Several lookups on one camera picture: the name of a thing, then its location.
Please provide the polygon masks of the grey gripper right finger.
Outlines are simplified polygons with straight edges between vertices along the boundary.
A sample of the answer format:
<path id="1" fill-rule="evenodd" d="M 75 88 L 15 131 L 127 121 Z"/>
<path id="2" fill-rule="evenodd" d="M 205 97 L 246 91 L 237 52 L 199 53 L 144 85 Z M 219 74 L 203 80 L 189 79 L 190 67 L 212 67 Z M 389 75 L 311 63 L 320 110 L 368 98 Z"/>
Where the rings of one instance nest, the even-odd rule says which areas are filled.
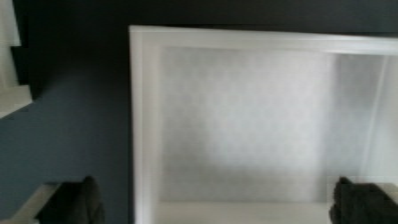
<path id="1" fill-rule="evenodd" d="M 398 203 L 374 183 L 354 183 L 342 177 L 333 199 L 333 224 L 398 224 Z"/>

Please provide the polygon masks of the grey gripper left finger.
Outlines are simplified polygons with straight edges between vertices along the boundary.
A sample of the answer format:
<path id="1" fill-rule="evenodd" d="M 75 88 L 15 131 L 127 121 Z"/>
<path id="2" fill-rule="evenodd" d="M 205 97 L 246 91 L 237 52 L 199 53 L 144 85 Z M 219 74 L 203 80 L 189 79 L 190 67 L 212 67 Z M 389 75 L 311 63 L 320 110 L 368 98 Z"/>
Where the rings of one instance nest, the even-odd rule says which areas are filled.
<path id="1" fill-rule="evenodd" d="M 80 182 L 63 183 L 38 219 L 39 224 L 105 224 L 100 185 L 91 176 Z"/>

